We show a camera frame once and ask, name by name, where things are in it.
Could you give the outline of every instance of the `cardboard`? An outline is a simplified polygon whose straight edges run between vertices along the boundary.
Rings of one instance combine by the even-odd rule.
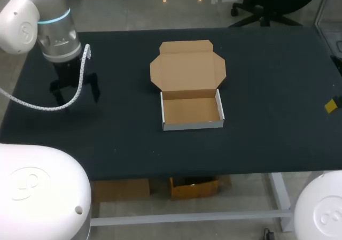
[[[141,200],[150,196],[148,179],[92,181],[92,202]]]
[[[174,178],[170,178],[171,199],[185,200],[214,196],[219,188],[219,181],[216,177],[204,182],[194,182],[178,185]]]
[[[223,127],[219,84],[224,59],[210,41],[163,42],[151,63],[151,81],[161,90],[164,130]]]

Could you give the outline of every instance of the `box flap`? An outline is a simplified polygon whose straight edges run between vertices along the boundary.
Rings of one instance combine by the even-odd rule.
[[[226,77],[224,59],[210,41],[163,42],[150,70],[162,91],[213,90]]]
[[[161,58],[158,56],[152,63],[150,64],[150,75],[151,81],[161,89]]]
[[[215,64],[215,82],[216,87],[226,78],[226,62],[219,55],[214,54],[214,64]]]
[[[160,54],[184,53],[196,51],[213,51],[210,41],[168,41],[163,42],[159,48]]]

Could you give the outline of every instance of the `cardboard box under table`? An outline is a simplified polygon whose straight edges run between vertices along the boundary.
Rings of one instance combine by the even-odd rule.
[[[151,63],[151,81],[160,88],[164,130],[223,127],[219,84],[224,59],[210,41],[163,42]]]

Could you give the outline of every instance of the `black tabletop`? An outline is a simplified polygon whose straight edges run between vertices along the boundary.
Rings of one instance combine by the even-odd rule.
[[[73,156],[91,180],[342,169],[342,111],[324,109],[342,78],[309,28],[186,29],[81,33],[102,95],[86,85],[70,112],[34,111],[11,102],[2,143],[51,146]],[[163,41],[210,40],[226,60],[219,86],[223,128],[162,131],[150,62]],[[54,69],[38,47],[14,95],[56,106]],[[63,90],[70,99],[75,89]]]

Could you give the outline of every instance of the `gray floor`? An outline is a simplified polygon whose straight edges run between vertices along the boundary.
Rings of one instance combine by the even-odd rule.
[[[226,27],[248,16],[241,12],[230,16],[233,2],[239,0],[69,0],[76,29],[80,32],[142,30],[170,28]],[[311,25],[320,0],[289,15]],[[26,56],[10,56],[0,52],[0,86],[12,92]],[[0,96],[0,123],[8,100]],[[308,173],[285,173],[286,187],[294,200]],[[232,187],[223,188],[213,198],[170,201],[165,191],[150,200],[103,203],[100,216],[166,214],[171,212],[242,211],[274,208],[267,176],[234,175]],[[279,240],[293,240],[293,233],[280,233],[277,220],[243,220],[219,222],[162,223],[153,225],[100,227],[92,231],[92,239],[238,239],[259,240],[263,229],[277,232]]]

